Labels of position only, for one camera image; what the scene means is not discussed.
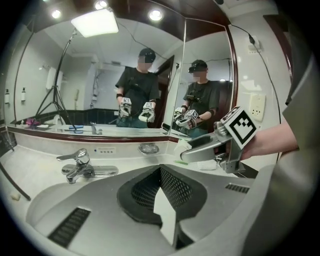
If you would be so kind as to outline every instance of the square light panel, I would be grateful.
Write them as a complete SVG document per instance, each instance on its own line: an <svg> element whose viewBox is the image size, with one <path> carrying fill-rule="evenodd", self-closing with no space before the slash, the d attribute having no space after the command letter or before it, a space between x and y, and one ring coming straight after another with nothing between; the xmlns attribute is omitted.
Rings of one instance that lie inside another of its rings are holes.
<svg viewBox="0 0 320 256"><path fill-rule="evenodd" d="M76 17L71 23L85 38L119 32L114 12L106 8Z"/></svg>

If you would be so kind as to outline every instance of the wall socket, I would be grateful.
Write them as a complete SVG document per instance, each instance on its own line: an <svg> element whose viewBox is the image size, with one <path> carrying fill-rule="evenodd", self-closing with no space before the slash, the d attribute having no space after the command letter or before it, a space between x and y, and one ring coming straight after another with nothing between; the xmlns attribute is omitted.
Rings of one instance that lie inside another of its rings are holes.
<svg viewBox="0 0 320 256"><path fill-rule="evenodd" d="M100 155L114 155L116 153L115 147L100 147L96 149L96 152Z"/></svg>
<svg viewBox="0 0 320 256"><path fill-rule="evenodd" d="M265 113L266 95L252 93L250 97L249 112L252 114L254 120L262 122Z"/></svg>

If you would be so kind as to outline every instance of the tripod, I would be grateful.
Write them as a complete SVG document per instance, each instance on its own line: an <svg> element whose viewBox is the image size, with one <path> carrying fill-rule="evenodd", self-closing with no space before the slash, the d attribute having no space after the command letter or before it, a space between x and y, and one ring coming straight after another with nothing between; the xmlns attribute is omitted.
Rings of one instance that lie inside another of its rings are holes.
<svg viewBox="0 0 320 256"><path fill-rule="evenodd" d="M62 118L61 118L61 112L64 112L68 122L73 126L74 130L76 130L76 127L75 125L70 121L69 119L69 114L66 110L66 107L62 101L62 98L61 98L61 95L60 95L60 92L59 92L59 88L58 88L58 76L59 76L59 72L60 72L60 69L61 69L61 65L62 65L62 62L64 60L64 57L66 55L66 52L67 52L67 49L69 47L69 45L71 44L71 40L74 38L74 36L77 34L77 30L74 29L73 32L72 32L72 36L70 37L70 39L68 40L68 42L66 43L65 45L65 48L63 50L63 53L62 53L62 56L60 58L60 62L59 62L59 65L58 65L58 68L56 69L56 73L55 73L55 76L54 76L54 84L53 86L51 87L51 89L48 91L48 93L46 94L46 96L44 97L43 101L41 102L38 110L36 111L36 114L32 120L32 124L31 126L34 125L34 122L36 120L36 118L41 115L51 104L53 104L58 112L58 115L60 117L60 120L61 120L61 124L62 124ZM46 99L48 98L48 96L50 95L50 93L53 91L53 99L52 99L52 102L50 102L46 107L44 107L44 109L41 110L43 104L45 103Z"/></svg>

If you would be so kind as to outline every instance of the ceiling light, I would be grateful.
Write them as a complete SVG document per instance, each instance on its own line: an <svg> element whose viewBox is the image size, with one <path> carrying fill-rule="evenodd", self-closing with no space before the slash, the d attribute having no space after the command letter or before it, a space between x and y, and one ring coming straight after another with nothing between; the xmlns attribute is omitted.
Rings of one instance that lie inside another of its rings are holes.
<svg viewBox="0 0 320 256"><path fill-rule="evenodd" d="M163 14L159 10L152 10L149 12L149 18L155 22L160 21L163 17Z"/></svg>
<svg viewBox="0 0 320 256"><path fill-rule="evenodd" d="M107 2L106 1L97 1L95 4L94 4L94 8L96 8L97 10L101 10L103 8L106 8L108 6Z"/></svg>
<svg viewBox="0 0 320 256"><path fill-rule="evenodd" d="M54 17L55 19L58 19L61 17L61 11L59 10L54 10L52 13L51 13L52 17Z"/></svg>
<svg viewBox="0 0 320 256"><path fill-rule="evenodd" d="M108 9L86 13L72 19L71 23L85 38L119 32L115 14Z"/></svg>

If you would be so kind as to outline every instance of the faucet handle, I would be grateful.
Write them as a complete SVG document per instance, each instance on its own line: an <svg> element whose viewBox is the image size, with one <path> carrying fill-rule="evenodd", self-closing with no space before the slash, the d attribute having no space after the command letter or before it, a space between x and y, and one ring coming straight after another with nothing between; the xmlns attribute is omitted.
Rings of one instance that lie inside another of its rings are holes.
<svg viewBox="0 0 320 256"><path fill-rule="evenodd" d="M77 152L73 154L58 156L56 159L60 162L64 160L73 159L79 165L86 165L90 161L88 151L85 148L79 149Z"/></svg>

